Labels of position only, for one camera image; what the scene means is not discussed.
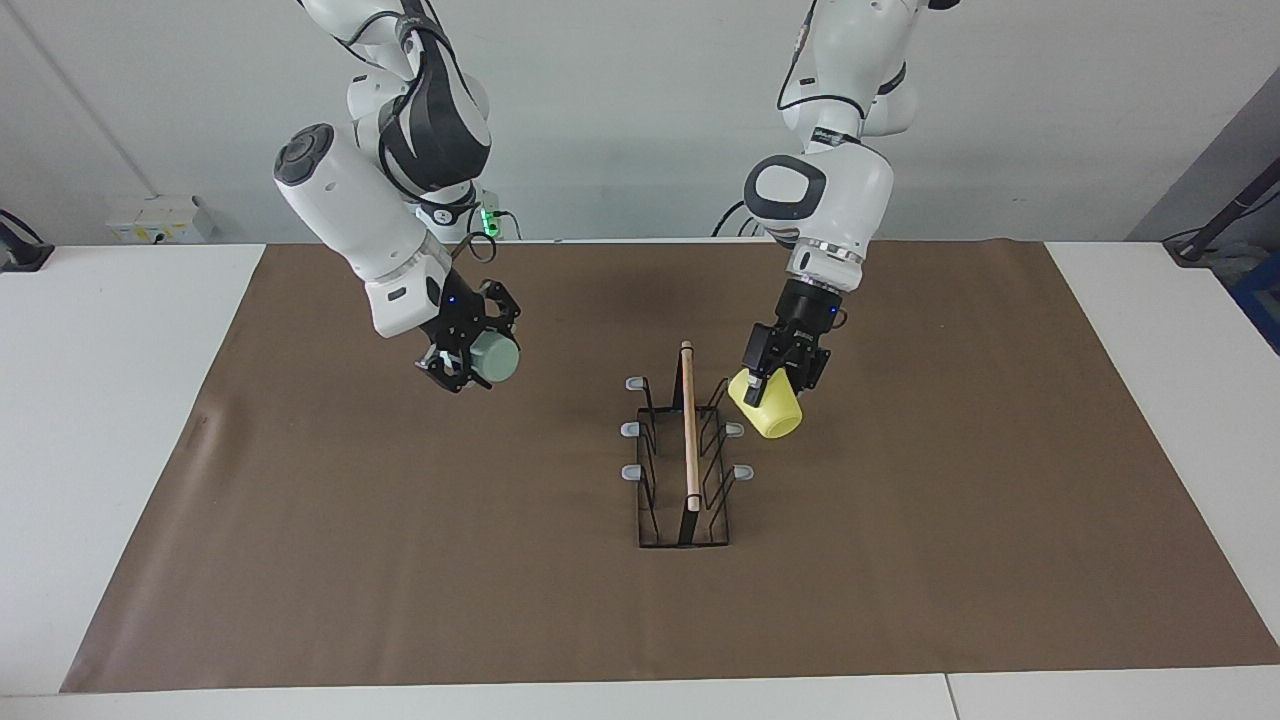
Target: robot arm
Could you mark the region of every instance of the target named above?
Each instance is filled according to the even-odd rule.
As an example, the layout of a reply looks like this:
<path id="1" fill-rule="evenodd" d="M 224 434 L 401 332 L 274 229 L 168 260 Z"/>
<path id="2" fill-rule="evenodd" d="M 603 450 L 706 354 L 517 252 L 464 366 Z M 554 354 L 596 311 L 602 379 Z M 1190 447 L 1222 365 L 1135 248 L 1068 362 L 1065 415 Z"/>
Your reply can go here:
<path id="1" fill-rule="evenodd" d="M 419 361 L 428 375 L 452 392 L 508 379 L 520 306 L 502 283 L 471 290 L 440 243 L 466 240 L 479 205 L 475 178 L 490 149 L 483 90 L 462 73 L 429 1 L 300 5 L 374 68 L 348 88 L 352 129 L 297 133 L 276 158 L 276 187 L 365 282 L 379 334 L 428 334 Z"/>
<path id="2" fill-rule="evenodd" d="M 735 382 L 735 401 L 767 437 L 799 425 L 797 392 L 818 386 L 831 352 L 820 346 L 858 290 L 868 245 L 893 190 L 893 169 L 864 137 L 905 131 L 918 101 L 906 50 L 919 13 L 960 0 L 814 0 L 778 99 L 804 151 L 751 170 L 746 208 L 791 250 L 773 325 L 756 324 Z M 801 61 L 812 73 L 800 73 Z M 787 383 L 785 388 L 771 388 Z M 772 397 L 791 402 L 774 405 Z M 777 415 L 792 409 L 795 418 Z"/>

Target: green light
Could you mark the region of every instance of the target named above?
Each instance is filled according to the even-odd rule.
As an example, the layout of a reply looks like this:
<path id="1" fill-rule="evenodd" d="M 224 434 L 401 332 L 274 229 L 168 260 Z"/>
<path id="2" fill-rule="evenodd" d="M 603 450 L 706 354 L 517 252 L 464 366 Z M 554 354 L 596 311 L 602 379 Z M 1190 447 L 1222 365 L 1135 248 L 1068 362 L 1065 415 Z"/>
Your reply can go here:
<path id="1" fill-rule="evenodd" d="M 480 222 L 484 223 L 484 232 L 489 234 L 489 237 L 498 237 L 502 232 L 502 225 L 498 223 L 498 218 L 495 218 L 488 208 L 480 209 Z"/>

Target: blue object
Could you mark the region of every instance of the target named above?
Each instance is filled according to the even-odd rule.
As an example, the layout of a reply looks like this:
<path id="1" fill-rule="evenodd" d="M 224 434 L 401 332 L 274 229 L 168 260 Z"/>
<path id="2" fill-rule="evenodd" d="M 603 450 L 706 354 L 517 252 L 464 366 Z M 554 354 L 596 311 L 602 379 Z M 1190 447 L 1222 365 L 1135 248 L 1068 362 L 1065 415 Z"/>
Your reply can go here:
<path id="1" fill-rule="evenodd" d="M 1280 252 L 1244 275 L 1231 288 L 1231 297 L 1271 347 L 1280 352 Z"/>

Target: yellow mug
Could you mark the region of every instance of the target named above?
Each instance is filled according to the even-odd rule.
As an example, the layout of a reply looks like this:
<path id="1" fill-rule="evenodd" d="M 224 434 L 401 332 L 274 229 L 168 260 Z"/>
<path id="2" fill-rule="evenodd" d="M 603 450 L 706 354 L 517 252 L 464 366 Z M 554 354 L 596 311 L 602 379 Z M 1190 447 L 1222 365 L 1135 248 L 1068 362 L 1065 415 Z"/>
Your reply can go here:
<path id="1" fill-rule="evenodd" d="M 728 396 L 737 404 L 739 410 L 765 439 L 778 439 L 794 433 L 804 421 L 804 411 L 800 410 L 800 400 L 791 389 L 786 369 L 780 369 L 769 378 L 759 407 L 746 404 L 750 377 L 750 370 L 744 369 L 728 386 Z"/>

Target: black metal rack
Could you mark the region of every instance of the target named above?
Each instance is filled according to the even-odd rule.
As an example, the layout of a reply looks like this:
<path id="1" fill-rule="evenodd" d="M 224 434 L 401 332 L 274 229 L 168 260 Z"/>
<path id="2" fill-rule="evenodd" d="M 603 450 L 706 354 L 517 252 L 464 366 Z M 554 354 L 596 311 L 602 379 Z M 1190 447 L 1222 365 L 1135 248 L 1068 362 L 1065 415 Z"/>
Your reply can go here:
<path id="1" fill-rule="evenodd" d="M 739 480 L 750 480 L 755 471 L 748 465 L 728 462 L 724 443 L 742 437 L 742 425 L 727 423 L 719 411 L 728 391 L 728 379 L 722 379 L 705 405 L 694 400 L 696 427 L 696 466 L 700 475 L 696 487 L 680 491 L 659 483 L 657 462 L 663 457 L 658 437 L 668 421 L 686 418 L 685 363 L 677 364 L 672 402 L 657 407 L 649 379 L 636 377 L 627 380 L 627 389 L 643 392 L 645 405 L 636 411 L 636 421 L 622 427 L 622 434 L 636 441 L 636 464 L 622 470 L 626 480 L 636 483 L 636 520 L 639 543 L 644 550 L 676 550 L 726 547 L 731 542 L 728 497 Z"/>

